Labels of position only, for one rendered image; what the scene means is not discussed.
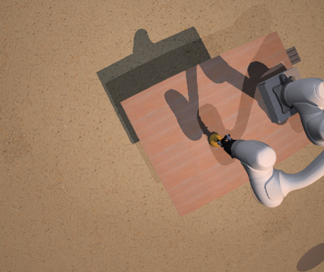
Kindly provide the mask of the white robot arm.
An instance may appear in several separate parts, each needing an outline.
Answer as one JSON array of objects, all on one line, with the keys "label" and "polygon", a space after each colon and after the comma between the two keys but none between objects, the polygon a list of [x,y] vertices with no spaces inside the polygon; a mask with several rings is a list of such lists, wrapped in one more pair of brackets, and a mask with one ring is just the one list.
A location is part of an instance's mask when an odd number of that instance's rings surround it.
[{"label": "white robot arm", "polygon": [[[307,138],[324,146],[324,79],[310,77],[296,80],[280,76],[281,85],[272,91],[286,114],[295,108]],[[236,140],[231,146],[234,158],[247,172],[253,192],[266,207],[278,206],[290,191],[303,188],[324,175],[324,150],[302,171],[287,174],[273,168],[275,151],[257,140]]]}]

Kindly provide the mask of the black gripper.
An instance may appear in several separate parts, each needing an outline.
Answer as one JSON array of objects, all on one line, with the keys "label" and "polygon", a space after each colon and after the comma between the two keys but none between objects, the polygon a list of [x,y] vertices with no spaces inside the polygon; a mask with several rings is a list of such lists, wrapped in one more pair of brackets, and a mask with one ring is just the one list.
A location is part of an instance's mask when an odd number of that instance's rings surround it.
[{"label": "black gripper", "polygon": [[[228,141],[225,141],[225,140]],[[231,146],[236,140],[230,139],[230,134],[225,135],[223,139],[217,142],[218,145],[224,148],[224,151],[231,156],[231,158],[234,158],[231,153]],[[224,146],[223,146],[224,145]]]}]

